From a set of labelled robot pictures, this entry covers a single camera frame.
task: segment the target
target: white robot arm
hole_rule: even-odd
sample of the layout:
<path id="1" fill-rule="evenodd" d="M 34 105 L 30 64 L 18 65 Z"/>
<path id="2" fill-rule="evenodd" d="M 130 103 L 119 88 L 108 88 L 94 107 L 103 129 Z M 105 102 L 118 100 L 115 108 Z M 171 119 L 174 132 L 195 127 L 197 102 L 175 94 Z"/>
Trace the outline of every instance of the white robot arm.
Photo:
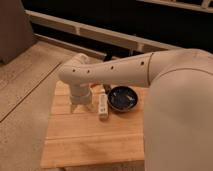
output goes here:
<path id="1" fill-rule="evenodd" d="M 213 57 L 196 49 L 88 64 L 76 55 L 59 70 L 72 104 L 88 104 L 88 83 L 149 87 L 144 135 L 147 171 L 213 170 Z"/>

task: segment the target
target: gray floor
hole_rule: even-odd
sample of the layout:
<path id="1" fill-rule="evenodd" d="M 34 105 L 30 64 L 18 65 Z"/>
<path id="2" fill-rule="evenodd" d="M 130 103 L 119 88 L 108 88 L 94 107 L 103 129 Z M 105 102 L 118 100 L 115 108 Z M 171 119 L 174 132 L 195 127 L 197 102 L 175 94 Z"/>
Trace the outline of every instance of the gray floor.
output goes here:
<path id="1" fill-rule="evenodd" d="M 60 58 L 61 61 L 66 61 L 70 59 L 71 56 L 57 56 L 56 58 Z M 43 169 L 40 168 L 41 152 L 57 80 L 56 69 L 0 122 L 0 171 L 43 171 Z M 143 163 L 135 162 L 93 167 L 76 167 L 69 168 L 68 170 L 142 171 Z"/>

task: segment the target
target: wooden surface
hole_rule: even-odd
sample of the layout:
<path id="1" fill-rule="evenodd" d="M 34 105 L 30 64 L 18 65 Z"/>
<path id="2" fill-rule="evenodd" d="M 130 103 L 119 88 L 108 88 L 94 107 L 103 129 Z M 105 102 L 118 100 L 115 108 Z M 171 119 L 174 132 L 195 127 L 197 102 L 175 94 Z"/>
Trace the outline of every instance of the wooden surface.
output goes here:
<path id="1" fill-rule="evenodd" d="M 100 86 L 92 88 L 93 112 L 79 106 L 70 113 L 68 86 L 58 82 L 43 148 L 43 168 L 82 166 L 144 160 L 143 99 L 146 91 L 135 88 L 139 103 L 126 114 L 110 110 L 100 121 L 97 111 Z"/>

